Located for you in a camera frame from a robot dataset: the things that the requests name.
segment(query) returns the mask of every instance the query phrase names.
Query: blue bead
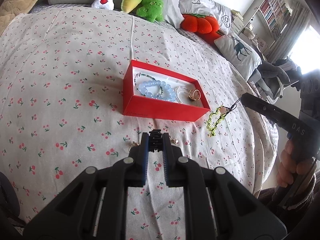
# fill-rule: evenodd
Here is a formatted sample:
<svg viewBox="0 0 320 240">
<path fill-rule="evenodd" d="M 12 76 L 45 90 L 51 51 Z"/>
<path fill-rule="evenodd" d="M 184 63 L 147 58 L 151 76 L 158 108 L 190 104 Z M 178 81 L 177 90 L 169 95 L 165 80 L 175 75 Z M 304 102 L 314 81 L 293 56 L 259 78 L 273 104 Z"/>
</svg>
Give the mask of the blue bead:
<svg viewBox="0 0 320 240">
<path fill-rule="evenodd" d="M 145 95 L 148 92 L 146 88 L 141 88 L 139 91 L 142 95 Z"/>
</svg>

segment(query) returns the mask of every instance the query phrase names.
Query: red heart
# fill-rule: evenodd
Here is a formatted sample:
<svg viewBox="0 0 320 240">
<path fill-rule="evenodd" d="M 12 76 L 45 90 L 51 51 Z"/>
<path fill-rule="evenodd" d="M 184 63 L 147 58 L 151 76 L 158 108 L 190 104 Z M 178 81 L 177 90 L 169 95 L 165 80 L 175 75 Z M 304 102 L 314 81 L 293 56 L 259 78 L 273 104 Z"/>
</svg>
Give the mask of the red heart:
<svg viewBox="0 0 320 240">
<path fill-rule="evenodd" d="M 100 0 L 100 3 L 101 4 L 105 4 L 105 3 L 107 3 L 108 2 L 108 0 Z"/>
</svg>

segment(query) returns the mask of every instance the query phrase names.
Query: rose gold ring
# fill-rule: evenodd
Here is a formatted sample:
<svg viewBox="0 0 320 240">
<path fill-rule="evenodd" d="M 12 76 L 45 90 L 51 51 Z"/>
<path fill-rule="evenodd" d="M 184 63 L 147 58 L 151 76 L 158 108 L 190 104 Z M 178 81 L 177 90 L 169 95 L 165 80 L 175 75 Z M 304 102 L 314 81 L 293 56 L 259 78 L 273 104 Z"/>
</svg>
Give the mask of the rose gold ring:
<svg viewBox="0 0 320 240">
<path fill-rule="evenodd" d="M 197 101 L 201 98 L 201 93 L 198 89 L 190 90 L 189 98 L 193 101 Z"/>
</svg>

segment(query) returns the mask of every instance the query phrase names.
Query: carrot plush toy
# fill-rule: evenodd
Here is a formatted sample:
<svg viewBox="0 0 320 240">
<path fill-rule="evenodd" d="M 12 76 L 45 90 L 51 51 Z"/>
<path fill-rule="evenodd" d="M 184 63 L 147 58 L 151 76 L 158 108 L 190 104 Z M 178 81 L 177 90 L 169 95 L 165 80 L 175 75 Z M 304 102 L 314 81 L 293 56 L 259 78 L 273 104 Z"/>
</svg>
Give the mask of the carrot plush toy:
<svg viewBox="0 0 320 240">
<path fill-rule="evenodd" d="M 184 21 L 180 27 L 188 32 L 196 33 L 209 44 L 213 44 L 214 40 L 221 37 L 217 33 L 220 27 L 216 18 L 198 14 L 183 14 L 183 17 Z"/>
</svg>

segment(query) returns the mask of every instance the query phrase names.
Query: pink bead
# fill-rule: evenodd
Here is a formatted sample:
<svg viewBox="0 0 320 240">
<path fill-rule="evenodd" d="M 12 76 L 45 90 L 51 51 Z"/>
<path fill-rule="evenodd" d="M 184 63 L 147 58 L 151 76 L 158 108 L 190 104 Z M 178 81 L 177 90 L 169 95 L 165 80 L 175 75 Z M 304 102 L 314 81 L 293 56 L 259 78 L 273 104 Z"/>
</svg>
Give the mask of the pink bead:
<svg viewBox="0 0 320 240">
<path fill-rule="evenodd" d="M 220 113 L 225 114 L 227 112 L 227 109 L 223 106 L 220 108 Z"/>
</svg>

